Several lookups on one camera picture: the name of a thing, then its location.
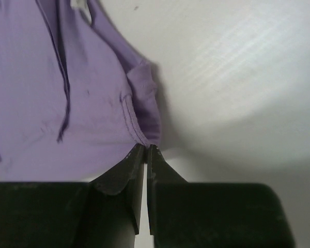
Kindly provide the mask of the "lilac t shirt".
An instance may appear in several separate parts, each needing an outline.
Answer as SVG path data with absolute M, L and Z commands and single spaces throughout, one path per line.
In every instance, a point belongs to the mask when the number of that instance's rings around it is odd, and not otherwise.
M 98 1 L 0 1 L 0 181 L 78 181 L 157 145 L 156 93 Z

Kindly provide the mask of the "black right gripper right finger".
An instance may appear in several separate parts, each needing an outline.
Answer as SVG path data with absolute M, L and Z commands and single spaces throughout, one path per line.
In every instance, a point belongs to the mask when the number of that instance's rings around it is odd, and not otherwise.
M 147 151 L 147 207 L 155 247 L 295 247 L 282 204 L 260 183 L 195 183 L 159 148 Z

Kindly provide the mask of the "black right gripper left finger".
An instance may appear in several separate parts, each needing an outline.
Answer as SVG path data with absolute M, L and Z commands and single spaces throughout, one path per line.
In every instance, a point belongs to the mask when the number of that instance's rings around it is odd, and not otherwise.
M 91 182 L 0 182 L 0 247 L 134 247 L 144 147 Z

